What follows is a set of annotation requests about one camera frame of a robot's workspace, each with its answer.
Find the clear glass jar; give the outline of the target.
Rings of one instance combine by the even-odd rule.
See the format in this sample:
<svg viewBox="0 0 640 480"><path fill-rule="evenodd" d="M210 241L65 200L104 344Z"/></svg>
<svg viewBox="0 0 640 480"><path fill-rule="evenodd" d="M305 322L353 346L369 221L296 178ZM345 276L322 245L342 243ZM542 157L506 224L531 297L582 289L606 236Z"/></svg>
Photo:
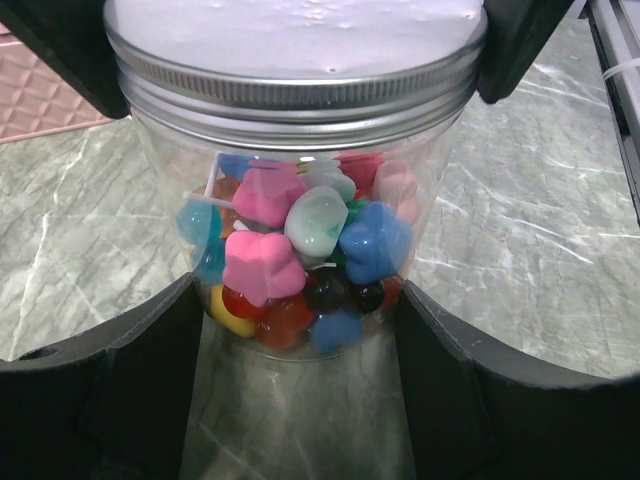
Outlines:
<svg viewBox="0 0 640 480"><path fill-rule="evenodd" d="M206 313L282 359L329 357L393 316L459 127L338 151L251 151L133 115Z"/></svg>

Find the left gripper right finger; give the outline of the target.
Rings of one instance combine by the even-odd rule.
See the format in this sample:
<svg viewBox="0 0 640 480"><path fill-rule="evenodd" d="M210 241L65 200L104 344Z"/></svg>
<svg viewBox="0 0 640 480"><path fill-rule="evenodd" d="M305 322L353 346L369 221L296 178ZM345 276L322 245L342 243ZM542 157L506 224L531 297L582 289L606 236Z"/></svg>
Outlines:
<svg viewBox="0 0 640 480"><path fill-rule="evenodd" d="M519 351L413 283L396 349L421 479L635 479L639 379L604 379Z"/></svg>

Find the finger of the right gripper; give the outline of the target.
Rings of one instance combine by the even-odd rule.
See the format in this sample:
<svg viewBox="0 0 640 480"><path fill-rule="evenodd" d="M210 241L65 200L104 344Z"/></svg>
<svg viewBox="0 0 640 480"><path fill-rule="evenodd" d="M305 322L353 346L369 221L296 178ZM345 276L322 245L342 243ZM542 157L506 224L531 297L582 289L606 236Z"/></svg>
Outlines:
<svg viewBox="0 0 640 480"><path fill-rule="evenodd" d="M510 96L572 5L571 0L487 0L477 91L487 104Z"/></svg>
<svg viewBox="0 0 640 480"><path fill-rule="evenodd" d="M104 0L1 0L1 23L102 115L130 109L105 31Z"/></svg>

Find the clear round jar lid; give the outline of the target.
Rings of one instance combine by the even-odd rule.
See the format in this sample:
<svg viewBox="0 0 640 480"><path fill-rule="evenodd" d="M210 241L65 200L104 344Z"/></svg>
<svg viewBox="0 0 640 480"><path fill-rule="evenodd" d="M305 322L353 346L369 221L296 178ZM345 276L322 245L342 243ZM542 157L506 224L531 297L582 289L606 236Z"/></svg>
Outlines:
<svg viewBox="0 0 640 480"><path fill-rule="evenodd" d="M337 150L412 136L473 96L479 1L108 1L133 111L233 147Z"/></svg>

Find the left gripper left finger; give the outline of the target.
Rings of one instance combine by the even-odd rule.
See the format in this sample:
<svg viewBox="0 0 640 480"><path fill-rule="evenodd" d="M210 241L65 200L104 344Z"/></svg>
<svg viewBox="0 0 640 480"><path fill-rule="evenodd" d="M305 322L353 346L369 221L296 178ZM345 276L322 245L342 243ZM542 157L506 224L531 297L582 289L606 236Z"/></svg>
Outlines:
<svg viewBox="0 0 640 480"><path fill-rule="evenodd" d="M111 320L2 362L2 478L177 478L202 323L185 274Z"/></svg>

